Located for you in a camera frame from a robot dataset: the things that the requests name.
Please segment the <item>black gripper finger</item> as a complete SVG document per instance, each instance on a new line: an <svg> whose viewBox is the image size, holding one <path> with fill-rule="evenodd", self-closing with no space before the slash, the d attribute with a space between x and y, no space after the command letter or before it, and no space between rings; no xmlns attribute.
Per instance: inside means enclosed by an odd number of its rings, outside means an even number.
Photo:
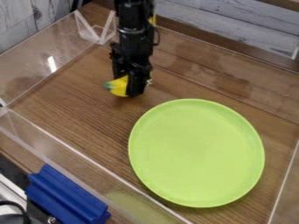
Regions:
<svg viewBox="0 0 299 224"><path fill-rule="evenodd" d="M135 68L128 72L128 82L126 86L126 94L130 97L142 95L146 86L151 80L151 71L148 69Z"/></svg>
<svg viewBox="0 0 299 224"><path fill-rule="evenodd" d="M115 57L112 59L112 71L114 79L119 79L127 75L128 64L123 57Z"/></svg>

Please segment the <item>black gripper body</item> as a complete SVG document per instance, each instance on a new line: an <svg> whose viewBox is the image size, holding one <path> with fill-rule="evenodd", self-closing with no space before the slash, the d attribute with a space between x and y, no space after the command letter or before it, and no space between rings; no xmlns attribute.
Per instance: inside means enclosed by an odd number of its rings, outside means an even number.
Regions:
<svg viewBox="0 0 299 224"><path fill-rule="evenodd" d="M135 69L148 69L152 72L150 57L155 48L155 28L118 28L119 41L111 43L111 59L123 57L128 64L128 72Z"/></svg>

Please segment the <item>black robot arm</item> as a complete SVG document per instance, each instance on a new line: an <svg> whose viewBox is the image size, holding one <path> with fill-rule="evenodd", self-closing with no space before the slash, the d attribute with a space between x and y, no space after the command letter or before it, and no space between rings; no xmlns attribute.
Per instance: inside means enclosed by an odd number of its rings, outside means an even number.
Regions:
<svg viewBox="0 0 299 224"><path fill-rule="evenodd" d="M152 81L150 57L155 42L155 0L115 0L119 41L111 43L112 95L136 97Z"/></svg>

